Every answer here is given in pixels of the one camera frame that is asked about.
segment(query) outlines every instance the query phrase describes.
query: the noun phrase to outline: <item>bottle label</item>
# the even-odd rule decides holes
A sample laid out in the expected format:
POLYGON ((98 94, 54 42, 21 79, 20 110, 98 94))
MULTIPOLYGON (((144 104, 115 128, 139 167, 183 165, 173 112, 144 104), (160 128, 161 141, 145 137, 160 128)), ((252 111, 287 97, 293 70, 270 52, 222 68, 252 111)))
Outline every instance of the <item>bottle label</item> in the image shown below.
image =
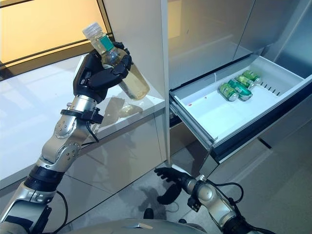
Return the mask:
POLYGON ((107 35, 102 37, 99 41, 102 43, 102 45, 104 45, 107 51, 110 51, 114 47, 107 35))

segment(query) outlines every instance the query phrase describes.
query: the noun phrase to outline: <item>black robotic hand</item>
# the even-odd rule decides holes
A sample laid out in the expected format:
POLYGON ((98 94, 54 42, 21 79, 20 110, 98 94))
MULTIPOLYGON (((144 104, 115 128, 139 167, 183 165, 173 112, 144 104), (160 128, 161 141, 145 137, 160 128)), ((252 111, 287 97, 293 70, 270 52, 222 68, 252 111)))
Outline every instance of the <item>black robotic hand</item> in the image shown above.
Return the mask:
POLYGON ((188 182, 193 179, 190 175, 180 172, 174 168, 156 168, 154 172, 167 182, 173 181, 174 184, 169 187, 163 196, 158 196, 157 201, 160 204, 168 205, 173 203, 180 195, 182 188, 186 190, 188 182))
POLYGON ((97 104, 106 97, 107 90, 126 78, 131 68, 132 58, 122 42, 113 42, 114 46, 122 49, 126 54, 115 67, 104 69, 101 55, 92 50, 83 59, 73 82, 74 95, 85 95, 94 99, 97 104))

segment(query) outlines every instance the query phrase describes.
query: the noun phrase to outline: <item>white drawer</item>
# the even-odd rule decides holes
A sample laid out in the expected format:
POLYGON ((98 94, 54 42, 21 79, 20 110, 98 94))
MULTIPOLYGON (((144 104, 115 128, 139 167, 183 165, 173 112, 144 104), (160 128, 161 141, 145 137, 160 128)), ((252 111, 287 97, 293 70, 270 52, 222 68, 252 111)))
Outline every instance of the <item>white drawer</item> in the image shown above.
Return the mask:
POLYGON ((275 63, 251 55, 208 76, 170 91, 170 108, 222 162, 312 93, 312 76, 303 79, 275 63), (262 77, 248 101, 227 101, 221 83, 245 70, 262 77))

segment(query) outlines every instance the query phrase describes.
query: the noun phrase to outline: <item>black cable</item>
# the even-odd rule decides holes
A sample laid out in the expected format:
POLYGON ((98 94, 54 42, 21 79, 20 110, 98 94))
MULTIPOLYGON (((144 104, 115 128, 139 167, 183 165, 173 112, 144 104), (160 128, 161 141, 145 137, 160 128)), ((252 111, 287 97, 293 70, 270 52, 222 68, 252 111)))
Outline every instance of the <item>black cable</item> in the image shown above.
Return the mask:
POLYGON ((240 195, 240 197, 239 197, 238 200, 234 201, 235 204, 236 204, 236 203, 239 203, 239 202, 243 199, 243 197, 244 197, 244 189, 243 189, 243 187, 242 187, 240 184, 238 184, 238 183, 229 182, 229 183, 223 183, 223 184, 215 184, 215 183, 213 183, 213 182, 212 182, 211 180, 209 180, 209 179, 207 179, 206 182, 209 183, 209 184, 211 184, 212 186, 214 186, 227 200, 229 200, 229 197, 227 197, 218 187, 228 186, 228 185, 235 185, 235 186, 239 187, 239 188, 240 188, 240 191, 241 191, 241 195, 240 195))
MULTIPOLYGON (((243 218, 243 220, 245 220, 245 218, 242 216, 241 212, 239 211, 236 203, 233 201, 233 198, 229 198, 229 202, 230 202, 230 205, 234 206, 234 211, 237 215, 237 217, 241 217, 243 218)), ((264 229, 264 228, 257 228, 257 227, 254 227, 253 225, 249 224, 246 222, 246 225, 252 230, 252 231, 257 231, 257 232, 260 232, 260 233, 263 233, 263 234, 276 234, 270 230, 267 230, 267 229, 264 229)))
POLYGON ((89 133, 91 134, 91 136, 94 138, 95 141, 84 143, 81 146, 91 145, 91 144, 94 144, 94 143, 99 143, 99 140, 98 140, 97 136, 92 132, 89 124, 90 124, 90 122, 86 122, 86 128, 88 129, 89 133))
POLYGON ((90 126, 89 126, 89 122, 86 122, 86 127, 87 127, 87 129, 88 129, 88 131, 89 131, 89 133, 92 135, 92 137, 94 138, 94 140, 96 140, 96 142, 98 143, 99 142, 99 140, 98 140, 98 138, 97 138, 97 136, 96 135, 94 135, 94 133, 92 132, 92 130, 91 130, 91 128, 90 128, 90 126))
POLYGON ((66 198, 60 191, 57 191, 57 193, 61 196, 61 198, 64 201, 64 205, 65 205, 65 219, 64 219, 63 224, 58 229, 56 229, 52 234, 58 233, 63 227, 65 227, 65 225, 67 223, 67 218, 68 218, 68 205, 67 205, 66 198))

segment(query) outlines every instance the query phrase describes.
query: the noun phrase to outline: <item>window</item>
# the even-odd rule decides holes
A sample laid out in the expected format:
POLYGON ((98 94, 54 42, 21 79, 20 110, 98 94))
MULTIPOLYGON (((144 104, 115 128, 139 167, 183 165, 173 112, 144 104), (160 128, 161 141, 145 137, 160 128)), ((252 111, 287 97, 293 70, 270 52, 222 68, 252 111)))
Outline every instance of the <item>window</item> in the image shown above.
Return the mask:
POLYGON ((82 29, 98 22, 112 36, 102 0, 0 1, 2 79, 84 54, 82 29))

